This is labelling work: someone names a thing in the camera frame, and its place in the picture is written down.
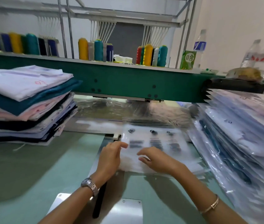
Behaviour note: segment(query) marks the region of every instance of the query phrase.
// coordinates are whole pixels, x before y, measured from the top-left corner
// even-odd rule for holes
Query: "bottle cap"
[[[257,40],[255,40],[253,43],[254,43],[254,44],[260,44],[260,42],[261,42],[261,39],[257,39]]]

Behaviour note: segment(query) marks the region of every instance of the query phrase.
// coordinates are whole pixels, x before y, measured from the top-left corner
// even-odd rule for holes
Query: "yellow thread spool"
[[[11,32],[9,33],[11,39],[12,49],[14,53],[23,53],[23,46],[21,41],[21,35]]]
[[[80,38],[78,40],[78,49],[79,49],[79,59],[88,60],[88,42],[85,38]]]
[[[143,53],[143,65],[151,66],[153,46],[151,44],[145,45],[145,52]]]

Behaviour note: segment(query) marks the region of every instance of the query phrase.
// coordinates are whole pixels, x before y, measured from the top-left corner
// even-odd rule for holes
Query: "green juice box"
[[[182,56],[180,69],[192,70],[195,61],[196,51],[185,51]]]

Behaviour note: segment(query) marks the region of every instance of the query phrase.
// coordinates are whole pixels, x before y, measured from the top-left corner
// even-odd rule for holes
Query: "stack of clothes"
[[[251,224],[264,223],[264,94],[212,89],[189,136]]]
[[[71,90],[81,83],[61,69],[0,70],[0,142],[48,145],[77,112]]]

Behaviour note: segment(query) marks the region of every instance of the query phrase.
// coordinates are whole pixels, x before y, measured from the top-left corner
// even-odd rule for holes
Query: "green machine beam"
[[[203,102],[205,80],[220,77],[172,68],[147,67],[0,52],[0,69],[37,65],[72,73],[82,85],[75,90],[96,96],[112,95],[155,100]]]

